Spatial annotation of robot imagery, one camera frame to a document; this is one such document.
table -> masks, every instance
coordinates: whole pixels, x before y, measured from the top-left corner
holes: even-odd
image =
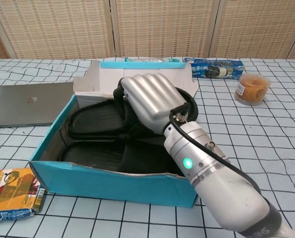
[[[255,179],[295,229],[295,59],[241,60],[247,72],[260,72],[272,81],[264,102],[253,108],[234,100],[235,80],[198,79],[197,122],[235,166]],[[0,59],[0,85],[71,81],[83,76],[90,63],[90,59]],[[0,169],[26,167],[48,129],[0,128]],[[200,200],[193,208],[181,208],[51,193],[45,197],[38,215],[0,222],[0,237],[241,237],[220,229]]]

black slide sandal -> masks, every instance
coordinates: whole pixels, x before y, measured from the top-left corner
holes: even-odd
[[[187,121],[198,116],[198,107],[192,96],[177,88],[191,104]],[[155,136],[137,119],[135,112],[122,95],[115,94],[114,100],[90,105],[75,112],[68,122],[68,133],[75,140],[136,139]]]
[[[162,145],[141,141],[75,142],[66,148],[61,161],[129,174],[183,176]]]

yellow snack package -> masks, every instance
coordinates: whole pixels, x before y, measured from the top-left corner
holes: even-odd
[[[0,170],[0,221],[33,216],[44,193],[30,168]]]

cardboard box lid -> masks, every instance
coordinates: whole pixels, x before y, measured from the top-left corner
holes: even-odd
[[[77,96],[110,97],[123,77],[161,73],[178,88],[194,96],[198,82],[192,80],[191,65],[183,62],[100,62],[94,60],[85,76],[76,76],[73,90]]]

silver laptop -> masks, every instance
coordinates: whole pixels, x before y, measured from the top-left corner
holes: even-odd
[[[0,87],[0,127],[50,125],[73,95],[73,83]]]

